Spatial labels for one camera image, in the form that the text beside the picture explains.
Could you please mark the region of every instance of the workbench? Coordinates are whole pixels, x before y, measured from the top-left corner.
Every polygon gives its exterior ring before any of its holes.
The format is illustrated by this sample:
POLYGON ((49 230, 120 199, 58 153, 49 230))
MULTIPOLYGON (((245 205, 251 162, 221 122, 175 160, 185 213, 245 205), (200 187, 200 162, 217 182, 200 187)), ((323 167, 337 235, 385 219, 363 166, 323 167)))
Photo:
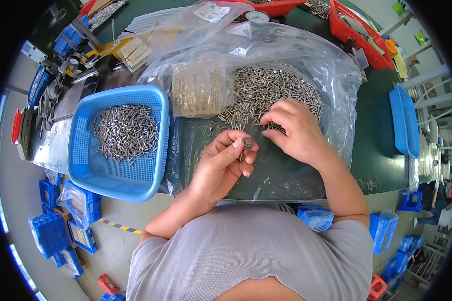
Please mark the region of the workbench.
MULTIPOLYGON (((194 2, 193 0, 161 2, 130 0, 129 5, 114 19, 115 36, 117 37, 136 16, 171 7, 187 6, 194 2)), ((349 1, 340 2, 367 16, 349 1)), ((341 44, 341 41, 330 33, 329 21, 321 20, 299 8, 293 9, 286 15, 284 23, 313 32, 336 45, 341 44)), ((380 30, 381 27, 378 24, 375 23, 375 26, 380 30)), ((97 38, 102 43, 111 41, 111 24, 106 26, 97 38)), ((128 72, 128 70, 114 71, 112 75, 103 77, 104 79, 101 79, 103 82, 98 85, 97 90, 133 85, 142 73, 142 71, 134 74, 128 72)), ((396 71, 391 69, 369 67, 365 72, 368 81, 360 87, 356 105, 357 120, 351 172, 364 194, 406 188, 408 187, 408 158, 395 148, 393 118, 388 98, 388 92, 393 88, 392 82, 398 82, 400 79, 396 71)), ((173 194, 189 184, 200 154, 205 145, 212 140, 202 136, 206 122, 205 119, 178 118, 174 124, 176 132, 172 132, 172 135, 178 135, 180 145, 174 156, 179 155, 179 157, 174 161, 173 155, 168 152, 167 159, 169 166, 174 163, 179 165, 176 168, 179 174, 171 177, 171 179, 179 179, 179 186, 172 190, 173 194)), ((41 141, 36 134, 32 134, 33 163, 66 173, 67 125, 70 128, 70 119, 56 122, 52 131, 46 133, 41 141)), ((267 138, 260 138, 258 133, 249 132, 260 147, 254 172, 248 178, 241 177, 226 197, 227 199, 293 202, 325 198, 323 182, 314 168, 284 154, 267 138), (296 174, 293 185, 288 183, 291 183, 291 174, 296 174)), ((167 166, 165 178, 169 176, 167 166)), ((165 181, 163 184, 163 190, 167 191, 165 181)))

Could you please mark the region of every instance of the left hand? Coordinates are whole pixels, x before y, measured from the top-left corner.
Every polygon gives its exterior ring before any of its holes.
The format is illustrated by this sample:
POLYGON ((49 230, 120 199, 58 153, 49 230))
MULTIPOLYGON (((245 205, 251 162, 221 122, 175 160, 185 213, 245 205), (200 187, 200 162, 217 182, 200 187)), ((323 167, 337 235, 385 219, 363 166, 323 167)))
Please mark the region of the left hand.
POLYGON ((211 211, 233 188, 241 175, 249 177, 253 172, 258 144, 248 134, 239 130, 225 130, 205 149, 194 172, 191 184, 187 188, 193 199, 203 203, 202 214, 211 211), (237 159, 244 148, 244 138, 251 139, 253 147, 244 151, 239 162, 237 159))

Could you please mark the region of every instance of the worker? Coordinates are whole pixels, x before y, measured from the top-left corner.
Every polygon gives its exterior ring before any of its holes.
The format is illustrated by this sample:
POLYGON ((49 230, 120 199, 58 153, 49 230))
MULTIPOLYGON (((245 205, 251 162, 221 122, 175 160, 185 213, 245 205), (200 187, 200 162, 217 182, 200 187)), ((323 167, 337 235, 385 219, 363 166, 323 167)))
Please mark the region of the worker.
POLYGON ((432 216, 414 218, 414 227, 416 227, 417 224, 438 225, 438 222, 440 221, 440 217, 442 215, 444 215, 444 219, 446 219, 447 216, 452 216, 452 211, 450 211, 450 204, 452 203, 452 186, 450 188, 447 188, 445 183, 442 181, 439 183, 438 190, 434 192, 433 196, 425 197, 425 200, 422 200, 422 209, 429 211, 432 216))
POLYGON ((253 173, 259 149, 253 142, 239 162, 242 140, 251 136, 223 131, 205 148, 191 184, 145 226, 131 260, 128 301, 367 299, 373 240, 360 187, 307 105, 279 100, 260 123, 271 122, 286 134, 263 135, 321 175, 333 225, 315 233, 278 204, 217 206, 241 175, 253 173))

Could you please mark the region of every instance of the gray t-shirt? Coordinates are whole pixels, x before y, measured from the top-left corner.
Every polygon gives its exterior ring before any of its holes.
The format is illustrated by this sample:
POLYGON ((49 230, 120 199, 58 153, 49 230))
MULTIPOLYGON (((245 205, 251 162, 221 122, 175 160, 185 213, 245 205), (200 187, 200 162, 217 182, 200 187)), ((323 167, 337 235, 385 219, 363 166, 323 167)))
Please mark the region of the gray t-shirt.
POLYGON ((372 272, 373 240, 359 221, 317 234, 278 206, 228 204, 169 240, 144 240, 133 253, 127 300, 213 300, 268 276, 307 301, 366 300, 372 272))

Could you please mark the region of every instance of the red basket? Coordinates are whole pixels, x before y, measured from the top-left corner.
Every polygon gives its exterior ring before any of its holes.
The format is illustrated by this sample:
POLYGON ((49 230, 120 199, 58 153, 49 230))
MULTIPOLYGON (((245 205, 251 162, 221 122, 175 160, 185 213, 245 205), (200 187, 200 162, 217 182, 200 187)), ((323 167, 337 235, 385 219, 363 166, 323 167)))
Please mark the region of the red basket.
POLYGON ((279 17, 287 15, 292 9, 298 4, 305 3, 306 0, 273 0, 273 2, 263 3, 263 4, 253 4, 246 0, 224 0, 224 1, 234 1, 248 3, 255 10, 263 11, 267 13, 270 17, 279 17))
POLYGON ((376 31, 374 31, 369 25, 367 25, 362 19, 360 19, 356 14, 352 13, 349 9, 343 6, 336 0, 330 0, 330 30, 331 34, 340 39, 342 42, 346 42, 348 38, 356 39, 356 49, 363 48, 365 51, 365 55, 367 57, 368 63, 376 69, 382 68, 390 68, 393 70, 393 62, 390 54, 386 48, 386 44, 383 39, 378 35, 376 31), (343 15, 347 15, 350 18, 353 18, 363 25, 367 30, 368 34, 373 38, 373 41, 377 46, 385 51, 383 55, 381 55, 373 45, 371 45, 365 38, 363 38, 358 32, 349 27, 345 22, 341 21, 338 18, 338 14, 341 13, 343 15))

